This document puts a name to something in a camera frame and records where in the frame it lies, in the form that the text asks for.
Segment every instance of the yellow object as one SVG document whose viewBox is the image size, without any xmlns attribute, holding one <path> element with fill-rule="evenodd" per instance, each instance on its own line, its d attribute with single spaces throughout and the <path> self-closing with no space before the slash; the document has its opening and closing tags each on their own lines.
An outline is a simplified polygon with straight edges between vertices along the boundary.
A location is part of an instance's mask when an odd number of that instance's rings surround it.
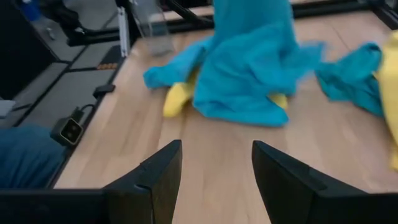
<svg viewBox="0 0 398 224">
<path fill-rule="evenodd" d="M 377 73 L 386 122 L 394 138 L 391 166 L 398 170 L 398 31 L 382 48 L 382 65 Z"/>
<path fill-rule="evenodd" d="M 169 89 L 163 106 L 164 117 L 172 118 L 180 114 L 184 105 L 192 99 L 199 72 L 200 67 L 197 67 L 192 71 L 186 83 L 175 83 Z M 268 97 L 281 108 L 287 108 L 287 97 L 285 95 L 276 93 Z"/>
</svg>

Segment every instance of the teal towel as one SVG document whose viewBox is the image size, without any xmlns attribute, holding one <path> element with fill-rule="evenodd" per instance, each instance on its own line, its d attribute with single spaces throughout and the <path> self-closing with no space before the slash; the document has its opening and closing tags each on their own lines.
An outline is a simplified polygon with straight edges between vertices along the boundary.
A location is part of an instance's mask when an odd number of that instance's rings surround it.
<svg viewBox="0 0 398 224">
<path fill-rule="evenodd" d="M 373 76 L 381 60 L 381 49 L 374 43 L 367 43 L 335 63 L 324 63 L 316 74 L 330 100 L 352 101 L 360 108 L 383 116 L 379 85 Z"/>
<path fill-rule="evenodd" d="M 262 126 L 284 125 L 289 120 L 285 111 L 267 95 L 294 94 L 297 82 L 319 65 L 323 44 L 298 45 L 288 0 L 213 3 L 214 36 L 195 43 L 163 69 L 148 70 L 144 74 L 146 85 L 157 88 L 180 82 L 193 65 L 203 62 L 193 106 L 204 116 Z"/>
</svg>

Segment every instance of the wooden tabletop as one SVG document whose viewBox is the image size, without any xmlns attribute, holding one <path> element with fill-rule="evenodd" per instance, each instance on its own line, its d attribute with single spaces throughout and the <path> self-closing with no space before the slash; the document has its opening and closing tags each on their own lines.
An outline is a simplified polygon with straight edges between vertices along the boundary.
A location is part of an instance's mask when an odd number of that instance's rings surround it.
<svg viewBox="0 0 398 224">
<path fill-rule="evenodd" d="M 373 13 L 301 19 L 298 40 L 328 42 L 328 59 L 389 30 Z M 173 35 L 177 51 L 212 31 Z M 142 74 L 169 58 L 152 58 L 138 40 L 96 112 L 57 188 L 102 187 L 135 168 L 173 139 L 183 141 L 183 168 L 174 223 L 269 223 L 251 164 L 251 144 L 264 141 L 326 174 L 369 192 L 398 190 L 389 167 L 391 139 L 381 118 L 349 102 L 329 102 L 312 76 L 289 101 L 290 123 L 263 128 L 204 118 L 190 105 L 162 117 L 166 89 L 148 90 Z"/>
</svg>

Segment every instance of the black metal frame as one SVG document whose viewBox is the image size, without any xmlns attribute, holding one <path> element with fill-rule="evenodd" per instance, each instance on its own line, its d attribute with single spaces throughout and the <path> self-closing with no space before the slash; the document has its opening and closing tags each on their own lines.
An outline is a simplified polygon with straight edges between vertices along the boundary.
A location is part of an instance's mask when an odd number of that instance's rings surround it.
<svg viewBox="0 0 398 224">
<path fill-rule="evenodd" d="M 133 46 L 135 41 L 141 36 L 138 26 L 135 23 L 134 16 L 132 15 L 131 5 L 129 0 L 115 0 L 118 7 L 125 8 L 127 12 L 127 20 L 128 20 L 128 32 L 130 36 L 130 45 Z M 324 0 L 318 2 L 306 2 L 300 4 L 292 5 L 294 18 L 300 19 L 304 17 L 314 17 L 314 16 L 325 16 L 330 14 L 339 14 L 346 12 L 354 12 L 354 11 L 372 11 L 380 18 L 383 23 L 385 23 L 391 29 L 398 29 L 398 14 L 394 12 L 387 4 L 384 3 L 384 0 L 368 0 L 367 2 L 357 2 L 357 0 Z M 186 14 L 184 12 L 179 12 L 179 14 L 186 18 Z M 202 19 L 192 19 L 191 17 L 188 19 L 177 19 L 173 21 L 167 21 L 167 26 L 169 28 L 169 32 L 171 34 L 179 33 L 179 32 L 189 32 L 195 30 L 205 30 L 214 28 L 213 16 L 202 16 Z M 112 41 L 119 40 L 119 30 L 111 29 L 112 32 L 108 32 L 107 35 L 113 35 Z M 100 42 L 110 41 L 108 40 L 110 37 L 104 37 L 103 35 L 98 35 L 97 37 L 91 37 L 90 40 L 82 40 L 82 43 L 78 44 L 94 44 Z M 119 65 L 117 69 L 111 75 L 111 78 L 108 80 L 108 84 L 112 84 L 113 80 L 116 78 L 119 69 L 122 67 L 124 63 L 125 57 L 120 59 Z M 95 104 L 95 107 L 91 111 L 91 113 L 86 118 L 83 123 L 83 129 L 85 130 L 90 124 L 92 118 L 94 117 L 96 110 L 99 108 L 102 100 L 105 96 L 100 96 Z M 64 163 L 61 165 L 58 172 L 53 176 L 52 180 L 49 183 L 49 187 L 53 187 L 62 173 L 63 168 L 65 168 L 70 156 L 73 154 L 76 146 L 68 148 L 67 158 Z"/>
</svg>

